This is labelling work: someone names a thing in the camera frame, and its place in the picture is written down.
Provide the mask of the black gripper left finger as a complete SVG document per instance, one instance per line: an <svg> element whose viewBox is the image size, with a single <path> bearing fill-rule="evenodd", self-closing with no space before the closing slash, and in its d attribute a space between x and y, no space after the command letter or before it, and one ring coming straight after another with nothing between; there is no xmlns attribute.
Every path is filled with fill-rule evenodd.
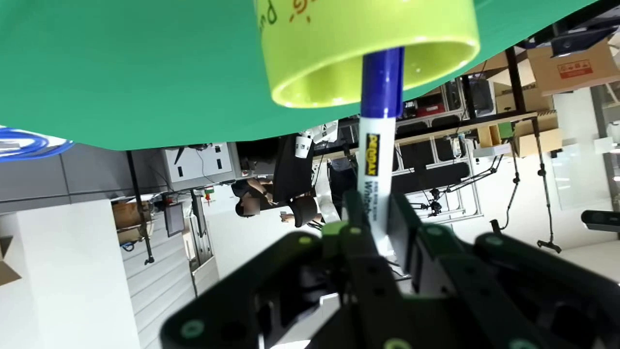
<svg viewBox="0 0 620 349"><path fill-rule="evenodd" d="M342 308L312 339L316 349L378 337L378 325L363 323L400 288L376 252L363 197L347 191L343 209L334 232L289 232L175 312L159 331L163 349L272 349L326 294L338 294Z"/></svg>

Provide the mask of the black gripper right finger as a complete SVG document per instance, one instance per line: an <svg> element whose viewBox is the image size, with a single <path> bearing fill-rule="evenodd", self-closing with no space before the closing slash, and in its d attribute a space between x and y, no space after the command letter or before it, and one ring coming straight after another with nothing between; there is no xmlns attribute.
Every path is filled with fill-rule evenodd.
<svg viewBox="0 0 620 349"><path fill-rule="evenodd" d="M388 236L417 296L456 300L498 347L620 349L619 285L500 232L464 242L390 195Z"/></svg>

